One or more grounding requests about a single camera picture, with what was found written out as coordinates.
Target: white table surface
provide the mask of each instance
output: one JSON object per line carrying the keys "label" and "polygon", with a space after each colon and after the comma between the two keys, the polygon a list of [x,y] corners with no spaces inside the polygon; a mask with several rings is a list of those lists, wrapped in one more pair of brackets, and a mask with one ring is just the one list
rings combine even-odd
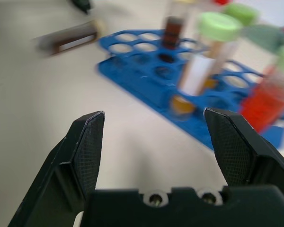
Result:
{"label": "white table surface", "polygon": [[[95,4],[110,34],[160,28],[166,1]],[[98,110],[106,113],[98,189],[226,184],[212,151],[96,72],[106,57],[97,44],[50,58],[35,50],[34,38],[85,20],[65,0],[0,2],[0,227],[71,123]],[[271,59],[246,48],[254,51],[244,47],[236,58],[252,67],[261,69],[258,57]]]}

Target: blue test tube rack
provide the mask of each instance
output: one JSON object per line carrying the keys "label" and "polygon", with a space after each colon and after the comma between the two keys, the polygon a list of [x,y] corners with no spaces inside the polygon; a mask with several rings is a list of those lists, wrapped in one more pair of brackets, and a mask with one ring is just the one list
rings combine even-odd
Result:
{"label": "blue test tube rack", "polygon": [[[194,41],[182,39],[176,50],[167,50],[160,45],[162,32],[162,30],[125,30],[101,38],[100,46],[108,51],[109,58],[98,64],[98,70],[213,149],[203,109],[216,107],[237,112],[240,103],[248,97],[251,89],[256,85],[246,75],[254,74],[260,77],[262,75],[239,62],[229,61],[238,70],[223,69],[221,74],[214,76],[218,84],[214,89],[206,89],[200,96],[186,96],[177,90],[176,84],[187,62],[183,56],[193,51],[182,44]],[[226,80],[229,76],[240,78],[247,86],[244,88],[233,86]],[[171,98],[177,94],[197,107],[191,117],[185,121],[177,119],[170,110]],[[262,134],[276,148],[280,148],[284,141],[284,115],[278,122],[282,124],[272,125]]]}

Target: red liquid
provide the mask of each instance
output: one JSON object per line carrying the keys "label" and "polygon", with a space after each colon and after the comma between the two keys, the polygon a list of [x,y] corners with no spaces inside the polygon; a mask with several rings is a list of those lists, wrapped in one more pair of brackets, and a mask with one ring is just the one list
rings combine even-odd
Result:
{"label": "red liquid", "polygon": [[260,84],[253,90],[241,109],[241,114],[257,132],[263,131],[284,112],[284,89],[277,85]]}
{"label": "red liquid", "polygon": [[169,17],[166,22],[166,28],[162,38],[162,45],[174,50],[178,45],[180,33],[183,26],[183,20],[176,17]]}

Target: red cap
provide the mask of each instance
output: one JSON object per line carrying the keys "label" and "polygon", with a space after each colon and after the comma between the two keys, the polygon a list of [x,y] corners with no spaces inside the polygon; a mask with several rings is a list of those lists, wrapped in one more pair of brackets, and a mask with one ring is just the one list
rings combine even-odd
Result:
{"label": "red cap", "polygon": [[213,1],[219,5],[225,5],[232,2],[232,0],[213,0]]}

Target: white label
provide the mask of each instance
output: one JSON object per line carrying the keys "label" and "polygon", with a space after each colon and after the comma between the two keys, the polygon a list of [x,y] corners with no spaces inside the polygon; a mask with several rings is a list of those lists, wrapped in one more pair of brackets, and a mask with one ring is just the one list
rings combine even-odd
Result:
{"label": "white label", "polygon": [[207,58],[200,54],[195,55],[190,64],[187,65],[185,71],[185,74],[187,74],[186,80],[180,87],[180,90],[190,96],[199,95],[214,62],[215,59]]}
{"label": "white label", "polygon": [[78,40],[75,40],[73,42],[70,42],[68,44],[64,44],[64,45],[60,46],[60,51],[65,51],[65,50],[70,49],[74,46],[78,46],[80,44],[87,43],[87,42],[91,41],[93,38],[94,38],[94,36],[90,35],[90,36],[84,37],[82,39],[78,39]]}

